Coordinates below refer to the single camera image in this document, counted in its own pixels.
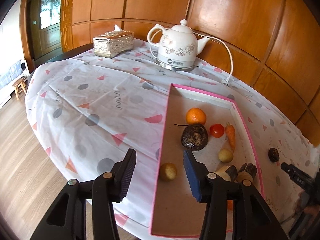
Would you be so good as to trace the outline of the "yellow round fruit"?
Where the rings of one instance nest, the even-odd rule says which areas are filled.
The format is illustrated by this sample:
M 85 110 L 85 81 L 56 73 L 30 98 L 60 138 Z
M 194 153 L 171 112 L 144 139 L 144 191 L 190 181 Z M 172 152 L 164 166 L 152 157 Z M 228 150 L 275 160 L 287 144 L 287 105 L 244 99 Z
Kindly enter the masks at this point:
M 234 158 L 234 154 L 229 149 L 223 148 L 218 153 L 218 159 L 222 163 L 230 163 Z
M 159 177 L 162 181 L 173 181 L 177 176 L 177 168 L 173 163 L 164 163 L 160 166 Z

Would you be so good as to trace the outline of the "dark cut eggplant piece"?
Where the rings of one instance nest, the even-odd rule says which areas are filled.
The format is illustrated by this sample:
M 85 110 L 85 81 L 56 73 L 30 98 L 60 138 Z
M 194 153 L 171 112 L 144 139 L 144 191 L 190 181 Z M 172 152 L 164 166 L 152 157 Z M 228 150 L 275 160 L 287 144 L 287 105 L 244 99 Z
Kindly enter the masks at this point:
M 238 176 L 238 171 L 234 165 L 223 166 L 219 168 L 215 173 L 223 178 L 225 181 L 234 182 Z

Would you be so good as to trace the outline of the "dark brown wrinkled fruit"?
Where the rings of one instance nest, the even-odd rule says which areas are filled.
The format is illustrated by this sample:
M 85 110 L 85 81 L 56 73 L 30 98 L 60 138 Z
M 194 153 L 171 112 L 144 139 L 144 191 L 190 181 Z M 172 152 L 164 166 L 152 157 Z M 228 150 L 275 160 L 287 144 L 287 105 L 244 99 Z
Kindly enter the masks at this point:
M 208 144 L 208 133 L 202 124 L 187 125 L 181 136 L 181 144 L 192 151 L 200 151 Z

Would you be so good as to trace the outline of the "red tomato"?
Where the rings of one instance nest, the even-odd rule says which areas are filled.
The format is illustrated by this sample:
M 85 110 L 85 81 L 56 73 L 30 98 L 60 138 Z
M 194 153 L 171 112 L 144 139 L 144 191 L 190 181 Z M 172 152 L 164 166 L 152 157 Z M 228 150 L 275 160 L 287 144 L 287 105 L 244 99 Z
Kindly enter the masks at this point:
M 225 128 L 221 124 L 213 124 L 209 128 L 209 132 L 210 132 L 211 136 L 213 136 L 215 138 L 220 138 L 224 135 Z

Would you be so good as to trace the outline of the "small orange carrot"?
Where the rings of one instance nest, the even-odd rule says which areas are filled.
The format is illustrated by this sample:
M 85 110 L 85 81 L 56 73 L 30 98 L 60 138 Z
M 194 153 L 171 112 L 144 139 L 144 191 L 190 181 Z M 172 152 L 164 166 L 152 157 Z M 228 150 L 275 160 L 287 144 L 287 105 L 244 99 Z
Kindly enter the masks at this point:
M 227 123 L 225 126 L 225 133 L 227 135 L 231 150 L 232 150 L 232 152 L 234 152 L 235 151 L 235 143 L 236 143 L 234 126 L 231 125 L 230 123 Z

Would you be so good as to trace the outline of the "orange with stem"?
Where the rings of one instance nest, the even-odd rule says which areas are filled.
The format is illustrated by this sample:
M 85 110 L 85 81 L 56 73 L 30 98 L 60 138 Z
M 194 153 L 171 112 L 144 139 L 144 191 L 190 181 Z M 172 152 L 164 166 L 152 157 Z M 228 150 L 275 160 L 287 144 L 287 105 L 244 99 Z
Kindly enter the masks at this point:
M 227 200 L 227 208 L 230 211 L 233 211 L 233 201 L 232 200 Z

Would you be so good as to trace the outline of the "white patterned tablecloth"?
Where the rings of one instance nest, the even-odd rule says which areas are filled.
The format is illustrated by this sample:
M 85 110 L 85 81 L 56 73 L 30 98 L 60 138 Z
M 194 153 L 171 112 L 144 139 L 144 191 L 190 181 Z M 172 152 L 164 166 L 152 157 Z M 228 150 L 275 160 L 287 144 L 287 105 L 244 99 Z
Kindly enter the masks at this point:
M 43 64 L 35 70 L 25 98 L 29 124 L 66 179 L 95 179 L 123 159 L 129 148 L 137 165 L 127 197 L 114 206 L 117 224 L 140 239 L 151 239 L 153 194 L 169 87 L 176 83 L 219 94 L 236 102 L 259 159 L 264 197 L 285 232 L 294 219 L 301 189 L 270 162 L 274 147 L 280 161 L 310 175 L 319 168 L 319 148 L 272 102 L 236 77 L 197 60 L 191 72 L 172 72 L 153 59 L 154 48 L 135 40 L 133 50 L 113 59 L 91 50 Z

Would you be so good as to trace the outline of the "ornate silver tissue box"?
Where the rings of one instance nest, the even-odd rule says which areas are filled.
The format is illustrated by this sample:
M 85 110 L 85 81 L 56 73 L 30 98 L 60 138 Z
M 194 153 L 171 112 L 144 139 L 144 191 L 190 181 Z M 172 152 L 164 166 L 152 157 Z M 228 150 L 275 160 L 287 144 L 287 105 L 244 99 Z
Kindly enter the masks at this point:
M 113 31 L 93 37 L 93 50 L 96 56 L 114 58 L 118 54 L 133 49 L 134 32 L 121 29 L 117 24 Z

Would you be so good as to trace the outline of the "white ceramic electric kettle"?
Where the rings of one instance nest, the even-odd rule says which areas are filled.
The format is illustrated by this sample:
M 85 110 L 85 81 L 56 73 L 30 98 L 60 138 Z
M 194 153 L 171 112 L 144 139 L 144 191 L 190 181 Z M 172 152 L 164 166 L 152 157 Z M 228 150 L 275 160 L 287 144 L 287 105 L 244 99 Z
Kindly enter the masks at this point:
M 199 55 L 209 38 L 196 38 L 193 30 L 187 26 L 188 21 L 183 19 L 169 29 L 165 29 L 160 24 L 156 24 L 147 35 L 150 45 L 158 48 L 156 59 L 160 65 L 170 70 L 190 71 L 194 68 L 197 55 Z M 158 43 L 152 41 L 152 33 L 156 30 L 162 31 L 162 36 Z

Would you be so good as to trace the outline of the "small wooden stool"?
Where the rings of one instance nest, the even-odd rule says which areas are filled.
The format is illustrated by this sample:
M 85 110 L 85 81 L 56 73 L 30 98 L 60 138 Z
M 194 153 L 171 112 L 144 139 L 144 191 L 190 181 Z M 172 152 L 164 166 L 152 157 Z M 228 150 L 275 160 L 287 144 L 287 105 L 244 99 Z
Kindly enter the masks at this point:
M 27 77 L 23 76 L 17 79 L 13 84 L 16 100 L 18 101 L 20 99 L 20 93 L 23 92 L 24 94 L 27 93 L 27 85 L 26 85 Z

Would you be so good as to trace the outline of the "wooden glass door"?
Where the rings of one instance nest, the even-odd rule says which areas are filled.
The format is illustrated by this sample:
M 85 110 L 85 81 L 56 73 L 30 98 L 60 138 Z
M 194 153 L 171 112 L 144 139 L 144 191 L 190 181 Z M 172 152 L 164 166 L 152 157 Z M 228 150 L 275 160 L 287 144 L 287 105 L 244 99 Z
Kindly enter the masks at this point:
M 27 35 L 35 66 L 62 54 L 61 0 L 27 0 Z

